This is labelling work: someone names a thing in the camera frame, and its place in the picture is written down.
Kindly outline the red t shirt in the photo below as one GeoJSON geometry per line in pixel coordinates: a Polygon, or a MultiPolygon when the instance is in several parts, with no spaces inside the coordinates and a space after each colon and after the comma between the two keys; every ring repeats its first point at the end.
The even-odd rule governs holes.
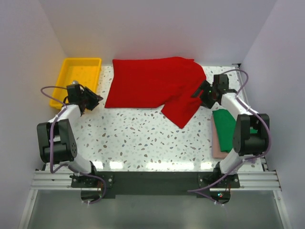
{"type": "Polygon", "coordinates": [[[193,97],[206,75],[193,59],[170,57],[149,60],[114,59],[113,80],[106,108],[158,108],[180,129],[201,105],[193,97]]]}

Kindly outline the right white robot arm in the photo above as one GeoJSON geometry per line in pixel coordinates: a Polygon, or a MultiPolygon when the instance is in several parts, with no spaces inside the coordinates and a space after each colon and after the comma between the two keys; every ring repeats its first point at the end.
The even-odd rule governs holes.
{"type": "Polygon", "coordinates": [[[204,80],[192,95],[192,98],[200,98],[201,106],[209,109],[218,103],[235,120],[233,148],[218,163],[219,172],[212,176],[217,187],[224,187],[229,182],[229,175],[236,174],[244,162],[265,156],[271,147],[269,115],[257,112],[240,98],[244,86],[239,90],[230,89],[228,75],[216,74],[212,83],[204,80]]]}

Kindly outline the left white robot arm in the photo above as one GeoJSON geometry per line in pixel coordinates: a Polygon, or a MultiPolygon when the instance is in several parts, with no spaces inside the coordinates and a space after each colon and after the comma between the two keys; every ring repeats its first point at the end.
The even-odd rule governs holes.
{"type": "Polygon", "coordinates": [[[86,110],[92,111],[103,98],[77,81],[66,87],[45,86],[41,93],[61,104],[60,111],[49,121],[37,125],[37,136],[41,160],[48,163],[50,172],[56,173],[68,168],[88,187],[98,184],[99,176],[93,162],[78,153],[72,124],[76,123],[86,110]],[[63,89],[67,96],[61,101],[44,92],[45,89],[63,89]]]}

